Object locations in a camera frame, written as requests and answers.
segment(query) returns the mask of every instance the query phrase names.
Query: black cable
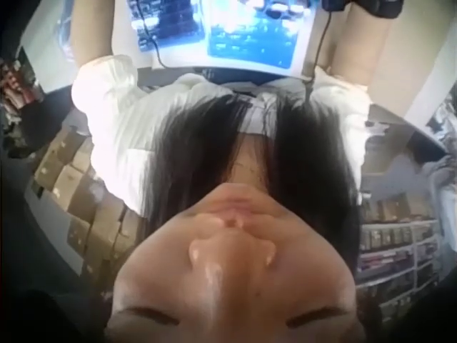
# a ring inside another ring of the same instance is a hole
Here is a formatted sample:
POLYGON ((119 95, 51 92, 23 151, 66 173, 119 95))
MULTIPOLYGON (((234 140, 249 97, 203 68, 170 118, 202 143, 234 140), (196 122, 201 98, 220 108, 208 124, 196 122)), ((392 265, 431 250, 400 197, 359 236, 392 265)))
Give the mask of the black cable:
POLYGON ((159 61, 159 64, 165 69, 171 69, 170 66, 167 66, 162 62, 162 58, 160 57, 159 45, 157 44, 157 41, 152 37, 151 32, 149 32, 149 29, 146 25, 146 20, 144 19, 143 10, 141 9, 139 0, 136 0, 136 7, 138 8, 138 12, 140 14, 141 20, 143 21, 144 31, 146 32, 146 35, 148 36, 151 43, 154 45, 154 48, 156 49, 157 60, 159 61))
POLYGON ((319 45, 317 47, 316 58, 314 59, 313 73, 311 75, 311 80, 305 81, 305 84, 312 84, 312 83, 314 83, 314 80, 316 79, 316 67, 317 67, 317 63, 318 63, 318 60, 319 60, 319 55, 321 54, 323 40, 326 38, 327 31, 328 31, 328 28, 330 26, 330 22, 331 22, 331 12, 328 13, 326 26, 323 28, 321 40, 320 40, 319 45))

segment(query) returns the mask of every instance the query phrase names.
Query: blue screen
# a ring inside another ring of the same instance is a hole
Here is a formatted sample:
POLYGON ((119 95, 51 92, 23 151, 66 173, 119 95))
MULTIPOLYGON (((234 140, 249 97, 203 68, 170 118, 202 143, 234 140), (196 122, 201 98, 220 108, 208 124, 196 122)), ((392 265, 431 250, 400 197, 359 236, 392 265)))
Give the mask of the blue screen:
POLYGON ((205 41, 209 56, 288 69, 318 0, 209 1, 204 18, 199 0, 129 0, 140 50, 154 50, 151 37, 159 48, 205 41))

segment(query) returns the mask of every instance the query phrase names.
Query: white shirt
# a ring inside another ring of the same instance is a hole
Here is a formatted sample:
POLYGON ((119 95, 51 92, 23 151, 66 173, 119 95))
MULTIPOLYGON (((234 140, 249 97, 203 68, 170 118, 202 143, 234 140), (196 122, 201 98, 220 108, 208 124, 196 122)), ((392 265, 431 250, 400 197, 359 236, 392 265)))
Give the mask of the white shirt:
MULTIPOLYGON (((297 79, 279 79, 263 86, 250 83, 218 86, 196 74, 186 74, 150 94, 137 87, 138 72, 127 56, 107 56, 81 67, 72 89, 75 106, 86 113, 94 150, 91 163, 106 188, 136 213, 142 214, 144 173, 154 153, 150 151, 163 119, 202 101, 232 94, 246 87, 254 99, 249 124, 242 131, 261 133, 261 112, 274 101, 268 92, 280 88, 296 101, 306 99, 297 79)), ((340 116, 341 134, 357 187, 369 132, 365 128, 371 100, 361 86, 340 81, 316 70, 311 93, 316 106, 327 106, 340 116)))

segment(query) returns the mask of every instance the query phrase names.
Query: closed eye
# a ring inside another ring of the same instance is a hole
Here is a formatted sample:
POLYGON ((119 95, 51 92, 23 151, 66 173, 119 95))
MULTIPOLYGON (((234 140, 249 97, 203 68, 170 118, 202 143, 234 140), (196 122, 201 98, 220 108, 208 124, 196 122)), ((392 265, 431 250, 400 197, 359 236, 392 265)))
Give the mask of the closed eye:
POLYGON ((311 322, 315 322, 317 320, 339 317, 345 314, 348 314, 348 312, 343 309, 339 309, 338 307, 323 307, 321 309, 290 318, 286 322, 286 325, 289 329, 296 329, 297 327, 302 327, 303 325, 310 324, 311 322))
POLYGON ((154 320, 157 324, 172 326, 179 325, 179 320, 149 307, 134 307, 126 309, 124 312, 135 314, 138 317, 154 320))

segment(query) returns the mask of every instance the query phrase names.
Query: nose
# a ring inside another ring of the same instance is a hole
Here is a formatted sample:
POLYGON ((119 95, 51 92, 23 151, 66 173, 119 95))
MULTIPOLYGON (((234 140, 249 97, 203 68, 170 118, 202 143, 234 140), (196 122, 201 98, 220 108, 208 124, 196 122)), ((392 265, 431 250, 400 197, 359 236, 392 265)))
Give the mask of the nose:
POLYGON ((234 324, 248 315, 276 255, 273 242, 251 236, 236 222, 189 247, 193 283, 202 295, 199 307, 213 324, 234 324))

